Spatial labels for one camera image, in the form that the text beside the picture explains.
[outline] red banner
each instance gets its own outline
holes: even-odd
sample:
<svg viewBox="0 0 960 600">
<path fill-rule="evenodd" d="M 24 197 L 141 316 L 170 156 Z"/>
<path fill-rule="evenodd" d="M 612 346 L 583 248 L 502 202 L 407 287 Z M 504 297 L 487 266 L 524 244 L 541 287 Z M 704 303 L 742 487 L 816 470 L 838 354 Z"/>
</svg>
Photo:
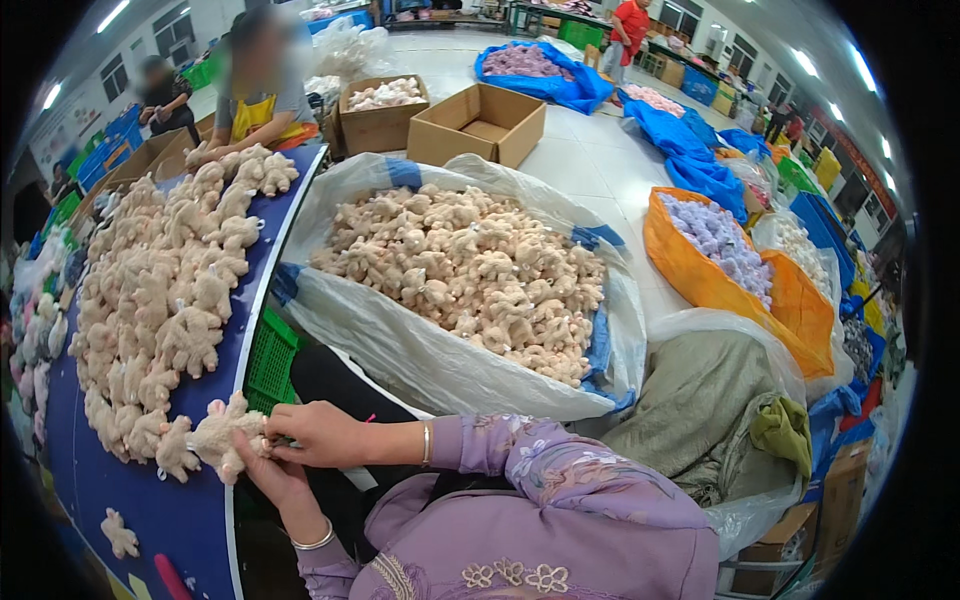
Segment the red banner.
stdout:
<svg viewBox="0 0 960 600">
<path fill-rule="evenodd" d="M 860 154 L 860 151 L 853 144 L 853 141 L 847 136 L 843 129 L 840 128 L 840 125 L 838 125 L 832 117 L 827 116 L 823 109 L 818 106 L 813 106 L 810 109 L 810 112 L 813 114 L 814 118 L 820 121 L 823 126 L 827 128 L 827 131 L 833 135 L 833 138 L 837 140 L 837 143 L 843 146 L 847 156 L 850 157 L 850 160 L 853 161 L 853 164 L 856 165 L 856 168 L 860 170 L 860 173 L 863 173 L 864 179 L 867 180 L 870 188 L 874 190 L 877 199 L 880 200 L 880 204 L 883 206 L 883 209 L 886 210 L 887 216 L 890 217 L 891 220 L 896 218 L 897 206 L 894 204 L 893 199 L 890 198 L 890 194 L 887 193 L 886 181 L 880 180 L 874 171 L 874 167 L 870 166 L 870 163 L 867 162 L 867 159 Z"/>
</svg>

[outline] gray shirt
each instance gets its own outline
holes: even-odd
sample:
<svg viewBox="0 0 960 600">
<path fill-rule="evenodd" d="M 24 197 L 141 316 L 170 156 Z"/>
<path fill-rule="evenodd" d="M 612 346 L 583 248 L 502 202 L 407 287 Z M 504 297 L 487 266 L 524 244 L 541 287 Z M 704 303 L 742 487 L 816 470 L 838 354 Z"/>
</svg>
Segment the gray shirt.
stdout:
<svg viewBox="0 0 960 600">
<path fill-rule="evenodd" d="M 250 94 L 243 103 L 248 107 L 259 104 L 267 99 L 264 92 L 255 92 Z M 213 117 L 213 127 L 215 129 L 230 129 L 233 127 L 233 117 L 237 114 L 238 101 L 231 100 L 222 93 L 217 96 L 217 112 Z M 276 95 L 274 103 L 274 112 L 294 112 L 295 123 L 316 123 L 313 118 L 313 111 L 310 104 L 306 101 L 306 94 L 303 93 L 303 82 L 296 76 L 289 75 L 283 78 L 283 88 Z"/>
</svg>

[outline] yellow apron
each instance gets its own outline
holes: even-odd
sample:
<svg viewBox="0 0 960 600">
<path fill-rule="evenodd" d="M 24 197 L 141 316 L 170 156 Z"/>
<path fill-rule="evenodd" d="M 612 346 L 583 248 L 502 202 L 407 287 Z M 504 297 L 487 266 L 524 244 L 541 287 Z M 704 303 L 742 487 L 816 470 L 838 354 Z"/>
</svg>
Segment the yellow apron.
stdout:
<svg viewBox="0 0 960 600">
<path fill-rule="evenodd" d="M 248 135 L 260 129 L 274 118 L 276 94 L 270 94 L 263 102 L 248 106 L 244 100 L 237 101 L 237 113 L 230 128 L 230 143 L 236 144 Z M 271 150 L 289 150 L 296 148 L 311 137 L 316 137 L 319 128 L 316 123 L 291 123 L 275 141 L 268 144 Z"/>
</svg>

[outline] purple jacket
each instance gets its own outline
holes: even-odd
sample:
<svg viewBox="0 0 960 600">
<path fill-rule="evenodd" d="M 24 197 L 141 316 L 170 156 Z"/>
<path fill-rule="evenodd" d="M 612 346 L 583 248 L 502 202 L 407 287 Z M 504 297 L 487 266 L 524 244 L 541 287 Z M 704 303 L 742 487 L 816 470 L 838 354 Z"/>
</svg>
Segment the purple jacket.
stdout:
<svg viewBox="0 0 960 600">
<path fill-rule="evenodd" d="M 712 598 L 717 535 L 666 477 L 551 420 L 440 417 L 433 431 L 433 467 L 504 474 L 518 492 L 421 510 L 437 475 L 397 484 L 367 517 L 371 563 L 336 540 L 299 552 L 311 598 Z"/>
</svg>

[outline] silver bangle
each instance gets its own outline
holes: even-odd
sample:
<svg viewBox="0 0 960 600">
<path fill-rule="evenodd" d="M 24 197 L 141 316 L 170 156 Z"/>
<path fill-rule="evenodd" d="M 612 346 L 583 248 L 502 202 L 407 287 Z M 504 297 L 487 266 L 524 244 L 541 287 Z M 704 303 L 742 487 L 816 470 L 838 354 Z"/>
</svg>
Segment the silver bangle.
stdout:
<svg viewBox="0 0 960 600">
<path fill-rule="evenodd" d="M 423 466 L 430 466 L 430 425 L 423 422 Z"/>
<path fill-rule="evenodd" d="M 326 519 L 326 535 L 322 540 L 311 544 L 302 544 L 293 538 L 290 538 L 290 543 L 293 544 L 294 548 L 297 550 L 316 550 L 317 548 L 322 548 L 333 541 L 333 539 L 337 537 L 336 534 L 333 533 L 333 523 L 330 522 L 330 519 L 327 518 L 326 515 L 324 515 L 324 519 Z"/>
</svg>

